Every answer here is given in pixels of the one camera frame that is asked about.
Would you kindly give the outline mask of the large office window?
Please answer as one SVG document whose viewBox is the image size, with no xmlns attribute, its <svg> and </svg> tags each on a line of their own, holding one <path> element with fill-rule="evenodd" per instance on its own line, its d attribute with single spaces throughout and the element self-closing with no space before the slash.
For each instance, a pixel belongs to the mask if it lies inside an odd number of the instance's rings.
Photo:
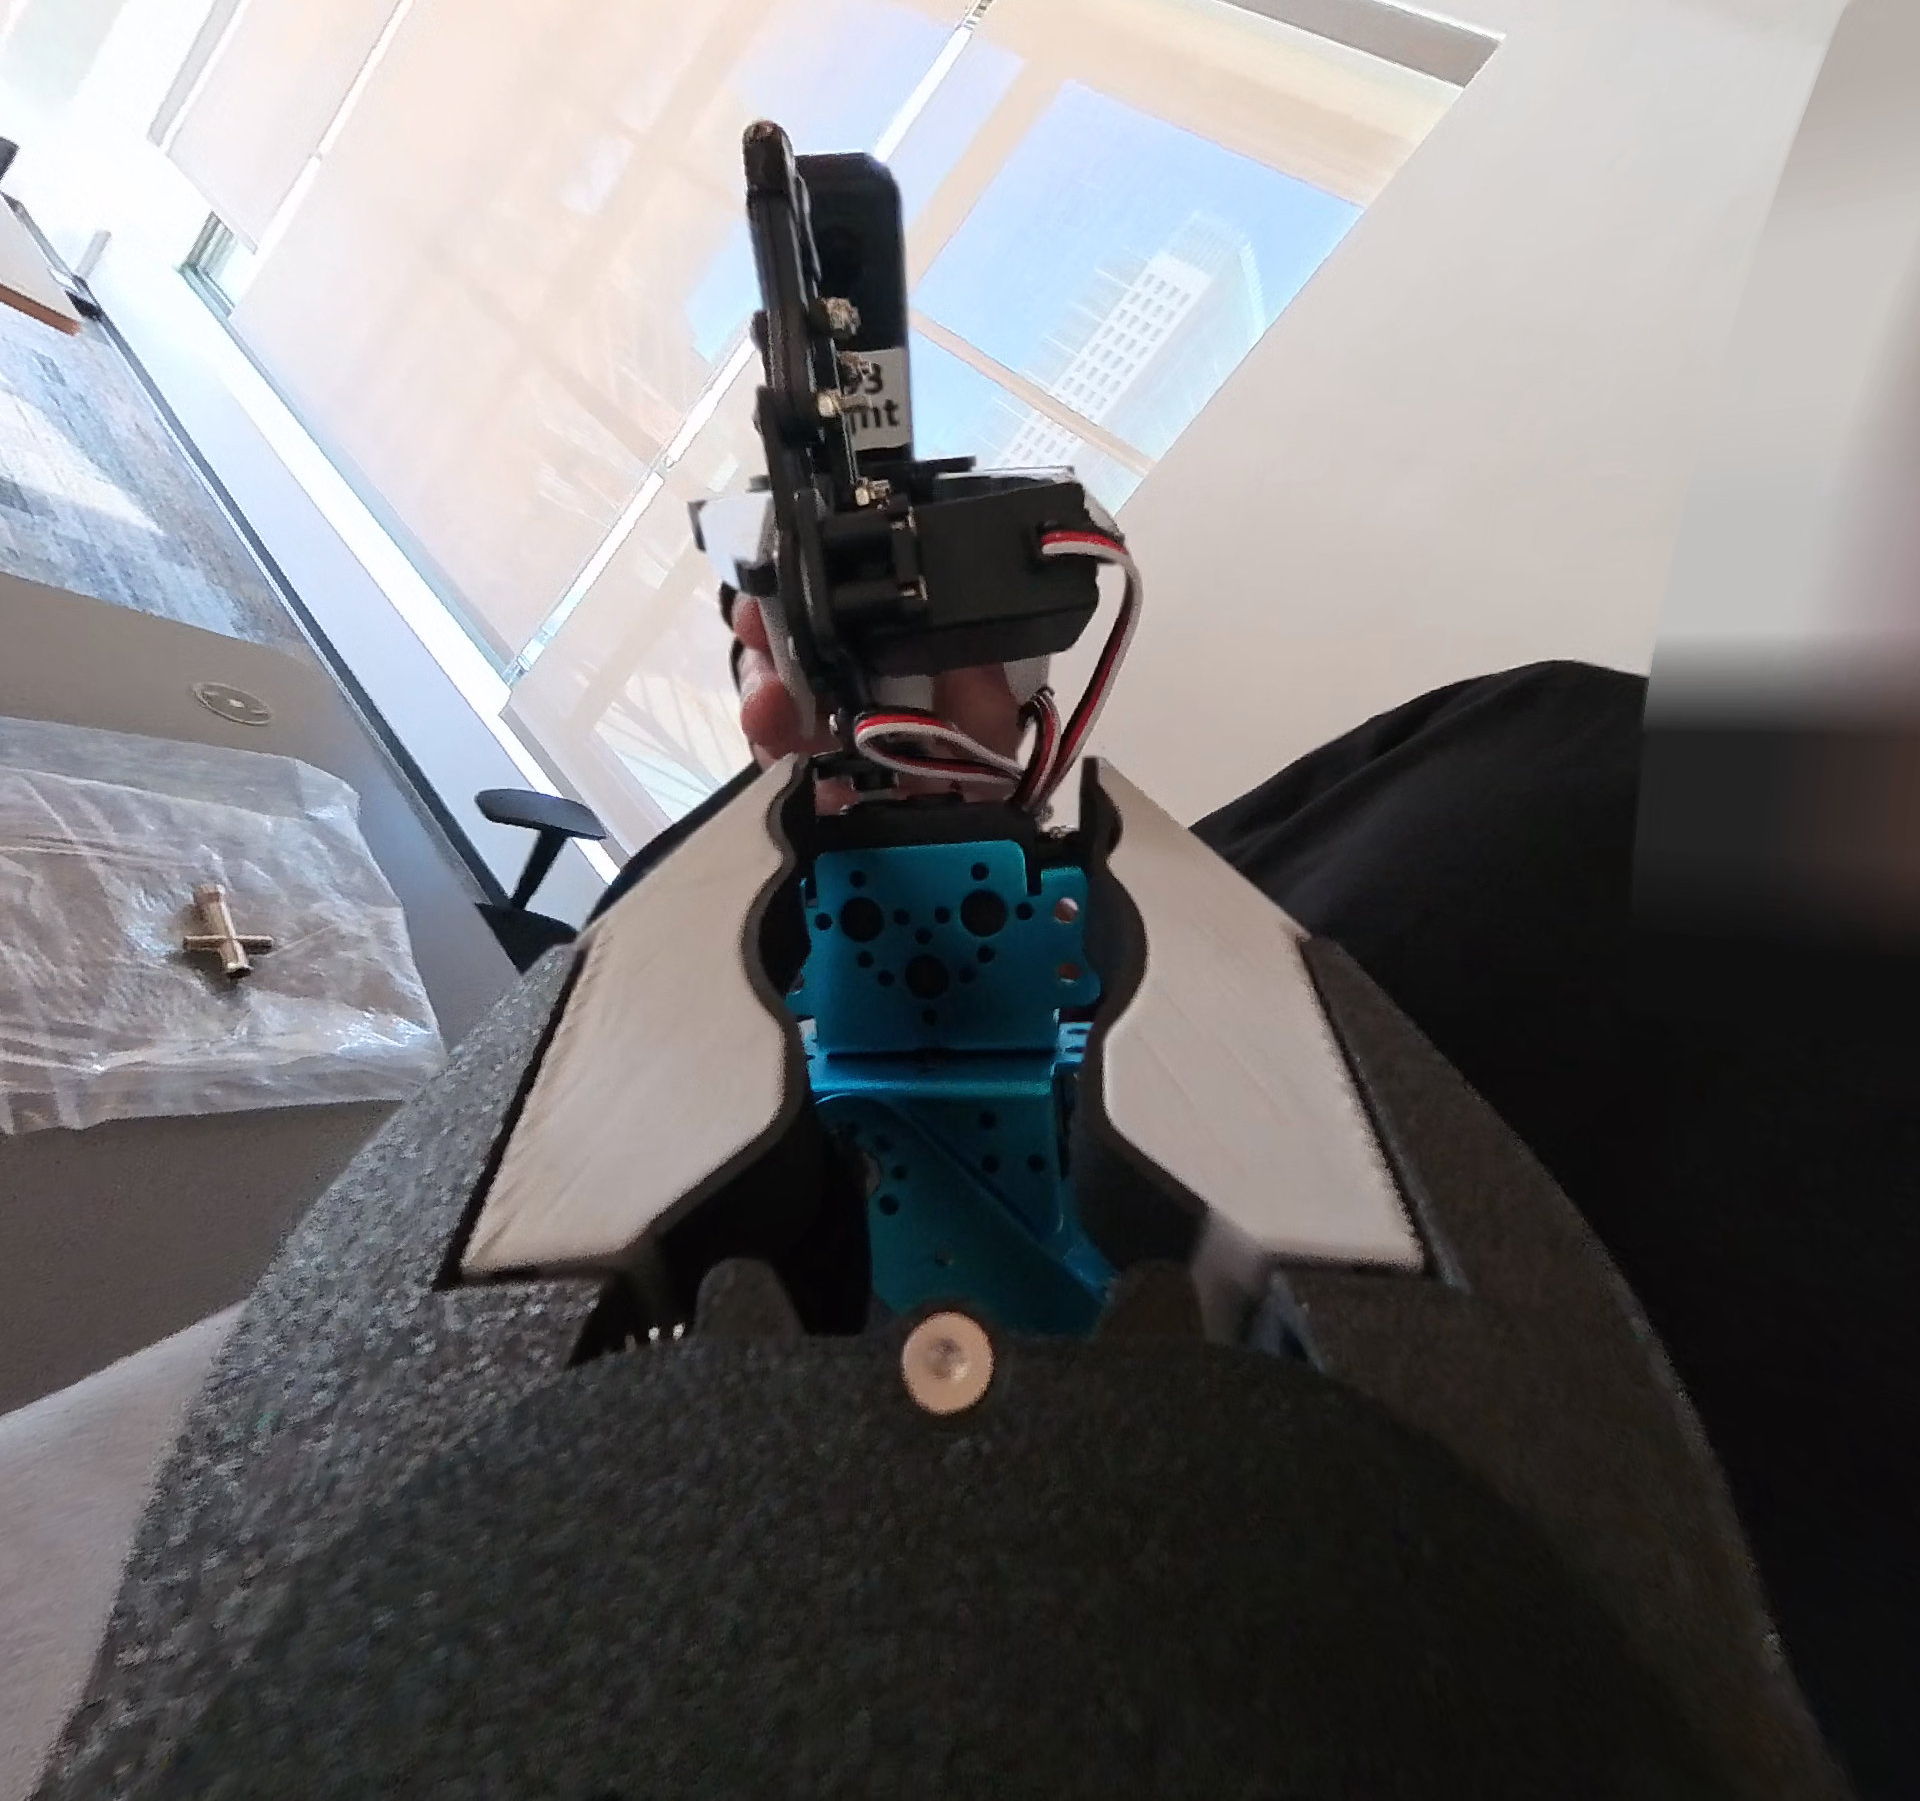
<svg viewBox="0 0 1920 1801">
<path fill-rule="evenodd" d="M 741 137 L 901 181 L 918 443 L 1121 512 L 1494 58 L 1404 0 L 4 0 L 51 224 L 181 260 L 624 845 L 743 758 Z"/>
</svg>

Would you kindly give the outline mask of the large clear plastic bag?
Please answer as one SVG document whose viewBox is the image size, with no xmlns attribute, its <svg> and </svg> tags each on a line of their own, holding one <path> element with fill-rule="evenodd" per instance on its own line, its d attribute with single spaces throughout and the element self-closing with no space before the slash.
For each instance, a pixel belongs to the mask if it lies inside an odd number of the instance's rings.
<svg viewBox="0 0 1920 1801">
<path fill-rule="evenodd" d="M 347 781 L 258 753 L 4 719 L 2 1128 L 397 1104 L 444 1066 Z M 278 950 L 181 959 L 197 881 Z"/>
</svg>

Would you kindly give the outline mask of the black mesh office chair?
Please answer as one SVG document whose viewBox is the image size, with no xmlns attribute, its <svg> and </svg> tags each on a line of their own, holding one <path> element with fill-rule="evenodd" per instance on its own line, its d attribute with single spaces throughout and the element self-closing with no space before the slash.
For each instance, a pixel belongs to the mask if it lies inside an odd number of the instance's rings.
<svg viewBox="0 0 1920 1801">
<path fill-rule="evenodd" d="M 514 965 L 516 972 L 532 970 L 552 950 L 574 943 L 578 928 L 535 911 L 535 898 L 570 845 L 598 845 L 610 828 L 588 807 L 527 789 L 493 788 L 475 797 L 477 813 L 496 828 L 519 828 L 532 837 L 527 861 L 509 895 L 475 901 L 493 941 Z"/>
</svg>

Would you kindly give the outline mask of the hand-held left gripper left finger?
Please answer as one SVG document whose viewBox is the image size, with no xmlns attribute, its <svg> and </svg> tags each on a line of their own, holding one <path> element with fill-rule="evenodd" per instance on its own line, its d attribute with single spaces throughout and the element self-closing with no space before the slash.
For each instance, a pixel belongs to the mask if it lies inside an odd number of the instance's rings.
<svg viewBox="0 0 1920 1801">
<path fill-rule="evenodd" d="M 581 938 L 468 1233 L 470 1284 L 662 1268 L 810 1229 L 801 1031 L 762 954 L 805 765 L 749 778 Z"/>
</svg>

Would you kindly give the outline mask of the person's right hand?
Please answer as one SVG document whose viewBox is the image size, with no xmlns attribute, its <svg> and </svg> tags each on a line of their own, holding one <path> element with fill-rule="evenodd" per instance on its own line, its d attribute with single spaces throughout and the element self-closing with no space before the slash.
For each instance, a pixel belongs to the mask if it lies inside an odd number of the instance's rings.
<svg viewBox="0 0 1920 1801">
<path fill-rule="evenodd" d="M 733 588 L 721 588 L 719 596 L 732 635 L 729 660 L 741 696 L 741 726 L 754 761 L 768 768 L 788 754 L 834 753 L 827 736 L 807 736 L 801 706 L 778 674 L 758 603 Z M 1023 757 L 1020 702 L 1002 665 L 933 675 L 931 713 L 960 728 L 978 749 L 1008 758 Z"/>
</svg>

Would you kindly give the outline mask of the blue black toy robot arm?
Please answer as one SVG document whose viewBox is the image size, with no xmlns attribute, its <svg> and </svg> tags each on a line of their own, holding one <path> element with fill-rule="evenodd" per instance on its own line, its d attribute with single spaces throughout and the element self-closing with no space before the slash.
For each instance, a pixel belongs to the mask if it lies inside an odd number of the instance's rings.
<svg viewBox="0 0 1920 1801">
<path fill-rule="evenodd" d="M 880 477 L 848 429 L 807 192 L 786 131 L 743 139 L 760 305 L 753 420 L 780 590 L 758 603 L 815 781 L 851 805 L 805 845 L 808 952 L 788 989 L 829 1130 L 871 1169 L 877 1305 L 1087 1335 L 1114 1268 L 1072 1204 L 1077 1070 L 1099 999 L 1090 878 L 1045 807 L 1081 758 L 1140 613 L 1117 530 L 1039 530 L 1032 468 Z M 1002 665 L 1024 749 L 931 713 L 931 678 Z"/>
</svg>

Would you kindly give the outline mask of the small metal cross wrench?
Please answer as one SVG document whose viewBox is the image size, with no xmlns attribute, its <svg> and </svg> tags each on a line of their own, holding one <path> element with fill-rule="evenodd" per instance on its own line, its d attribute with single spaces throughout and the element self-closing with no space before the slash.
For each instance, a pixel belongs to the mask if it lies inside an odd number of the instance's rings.
<svg viewBox="0 0 1920 1801">
<path fill-rule="evenodd" d="M 219 881 L 197 881 L 190 898 L 192 924 L 180 941 L 181 959 L 202 965 L 235 987 L 255 972 L 262 958 L 278 950 L 272 934 L 244 928 Z"/>
</svg>

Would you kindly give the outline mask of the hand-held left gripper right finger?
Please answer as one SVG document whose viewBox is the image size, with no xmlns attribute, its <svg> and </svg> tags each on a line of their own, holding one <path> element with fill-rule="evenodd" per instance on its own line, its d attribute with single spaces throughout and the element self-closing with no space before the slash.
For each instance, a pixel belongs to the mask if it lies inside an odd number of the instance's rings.
<svg viewBox="0 0 1920 1801">
<path fill-rule="evenodd" d="M 1099 1041 L 1111 1132 L 1247 1263 L 1420 1270 L 1426 1253 L 1307 970 L 1304 928 L 1106 761 L 1090 813 L 1145 938 Z"/>
</svg>

